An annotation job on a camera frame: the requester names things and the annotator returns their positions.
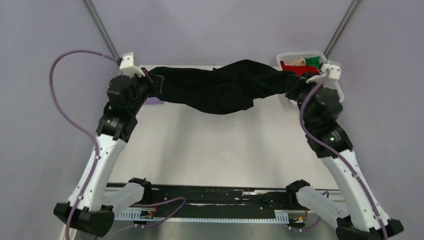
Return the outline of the black t shirt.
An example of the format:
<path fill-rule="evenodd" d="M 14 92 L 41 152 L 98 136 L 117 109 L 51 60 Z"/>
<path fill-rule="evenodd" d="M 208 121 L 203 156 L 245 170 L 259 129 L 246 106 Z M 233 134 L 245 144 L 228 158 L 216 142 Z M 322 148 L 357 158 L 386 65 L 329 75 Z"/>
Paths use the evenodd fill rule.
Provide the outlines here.
<path fill-rule="evenodd" d="M 255 99 L 284 94 L 299 82 L 292 72 L 248 59 L 212 70 L 159 66 L 150 73 L 164 78 L 159 100 L 214 115 L 248 110 Z"/>

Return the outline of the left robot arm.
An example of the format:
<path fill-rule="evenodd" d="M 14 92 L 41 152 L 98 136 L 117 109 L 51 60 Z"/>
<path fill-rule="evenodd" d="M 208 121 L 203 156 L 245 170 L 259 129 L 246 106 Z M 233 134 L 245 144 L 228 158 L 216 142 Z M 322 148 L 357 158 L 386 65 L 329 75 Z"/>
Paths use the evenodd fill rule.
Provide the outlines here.
<path fill-rule="evenodd" d="M 123 188 L 105 197 L 115 164 L 127 145 L 138 121 L 137 113 L 148 97 L 162 92 L 164 77 L 142 68 L 141 74 L 118 75 L 107 89 L 108 102 L 99 119 L 87 166 L 66 202 L 58 202 L 53 213 L 67 227 L 104 237 L 114 219 L 132 204 L 149 206 L 153 201 L 151 183 L 132 178 Z"/>

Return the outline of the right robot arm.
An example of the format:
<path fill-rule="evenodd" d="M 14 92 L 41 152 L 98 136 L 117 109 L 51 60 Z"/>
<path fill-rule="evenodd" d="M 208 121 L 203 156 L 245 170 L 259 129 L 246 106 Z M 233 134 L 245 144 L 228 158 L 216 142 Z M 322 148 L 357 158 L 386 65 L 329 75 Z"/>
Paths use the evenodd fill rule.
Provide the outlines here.
<path fill-rule="evenodd" d="M 326 74 L 313 81 L 293 76 L 285 96 L 296 102 L 307 143 L 329 170 L 344 201 L 334 202 L 298 180 L 287 186 L 286 204 L 313 211 L 333 227 L 340 240 L 387 240 L 404 226 L 384 211 L 364 179 L 351 140 L 337 121 L 343 109 L 339 95 L 324 87 L 327 80 Z"/>

